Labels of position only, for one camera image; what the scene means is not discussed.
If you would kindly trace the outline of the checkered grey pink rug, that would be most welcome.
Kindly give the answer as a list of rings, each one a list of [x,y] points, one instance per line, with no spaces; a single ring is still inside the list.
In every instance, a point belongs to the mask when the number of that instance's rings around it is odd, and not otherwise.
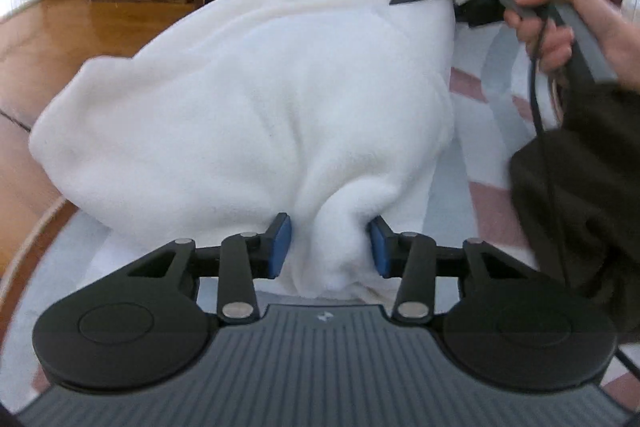
[[[511,155],[534,134],[527,69],[524,48],[503,24],[454,25],[449,78],[454,137],[437,161],[421,229],[448,246],[477,236],[532,265],[506,176]],[[32,349],[38,315],[145,249],[65,196],[49,212],[1,285],[1,400],[8,409],[24,409],[47,388]],[[265,284],[259,292],[308,299],[270,293]]]

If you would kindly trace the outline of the white fleece zip hoodie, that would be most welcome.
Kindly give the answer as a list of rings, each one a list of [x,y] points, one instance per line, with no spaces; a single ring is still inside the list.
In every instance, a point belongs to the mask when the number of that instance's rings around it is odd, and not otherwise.
[[[273,294],[388,303],[368,223],[418,231],[454,137],[451,0],[217,0],[130,58],[96,57],[29,150],[148,249],[292,220]]]

